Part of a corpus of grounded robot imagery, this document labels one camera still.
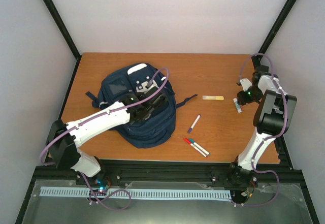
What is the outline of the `navy blue backpack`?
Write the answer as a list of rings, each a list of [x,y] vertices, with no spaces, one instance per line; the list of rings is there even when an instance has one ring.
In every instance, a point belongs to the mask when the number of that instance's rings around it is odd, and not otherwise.
[[[109,74],[97,95],[87,92],[94,108],[103,110],[114,102],[132,107],[130,121],[113,128],[136,148],[152,148],[168,141],[176,127],[176,111],[190,98],[177,103],[172,85],[149,63],[136,63]]]

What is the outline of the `yellow highlighter pen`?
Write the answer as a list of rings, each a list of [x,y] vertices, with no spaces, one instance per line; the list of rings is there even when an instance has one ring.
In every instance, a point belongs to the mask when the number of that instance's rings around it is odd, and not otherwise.
[[[223,101],[224,97],[223,96],[215,96],[215,95],[203,95],[202,99],[203,100],[211,100],[211,101]]]

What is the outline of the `red cap whiteboard marker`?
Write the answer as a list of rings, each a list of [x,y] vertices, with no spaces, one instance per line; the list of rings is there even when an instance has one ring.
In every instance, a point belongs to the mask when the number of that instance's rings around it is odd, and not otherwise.
[[[203,157],[207,157],[205,153],[203,153],[199,148],[197,148],[193,143],[190,142],[189,139],[183,138],[183,140],[188,143],[191,147],[193,147],[197,152],[199,152]]]

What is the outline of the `purple cap whiteboard marker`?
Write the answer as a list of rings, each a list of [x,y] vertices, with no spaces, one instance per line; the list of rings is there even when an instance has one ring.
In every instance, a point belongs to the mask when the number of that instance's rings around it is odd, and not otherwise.
[[[195,127],[195,125],[197,124],[197,122],[199,121],[200,118],[201,118],[201,115],[199,114],[199,115],[195,118],[195,120],[194,120],[194,122],[191,124],[191,126],[189,127],[189,129],[188,129],[188,131],[187,131],[188,134],[191,133],[191,131],[193,130],[193,128]]]

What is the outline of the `green cap whiteboard marker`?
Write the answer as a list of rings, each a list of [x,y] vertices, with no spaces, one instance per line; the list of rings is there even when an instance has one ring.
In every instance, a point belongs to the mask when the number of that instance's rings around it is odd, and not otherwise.
[[[201,152],[203,152],[205,155],[209,155],[210,153],[204,149],[202,146],[200,146],[195,140],[193,139],[189,139],[189,141],[194,145],[196,146]]]

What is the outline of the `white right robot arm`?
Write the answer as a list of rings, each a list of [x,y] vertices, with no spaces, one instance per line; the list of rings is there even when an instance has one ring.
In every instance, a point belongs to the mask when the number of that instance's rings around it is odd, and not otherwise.
[[[241,107],[258,103],[253,118],[254,132],[246,148],[230,164],[227,181],[235,187],[248,186],[256,165],[269,144],[289,129],[297,97],[283,90],[276,75],[267,66],[258,66],[252,79],[239,78],[242,90],[233,99],[238,112]]]

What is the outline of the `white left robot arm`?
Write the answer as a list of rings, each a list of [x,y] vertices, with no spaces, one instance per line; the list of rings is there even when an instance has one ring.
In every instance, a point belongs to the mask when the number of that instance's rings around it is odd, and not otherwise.
[[[105,181],[106,172],[99,160],[82,152],[79,147],[116,126],[148,119],[167,102],[168,97],[163,92],[152,88],[148,92],[131,93],[83,119],[67,124],[58,119],[51,126],[46,149],[58,170],[72,169],[86,175],[93,184],[101,184]]]

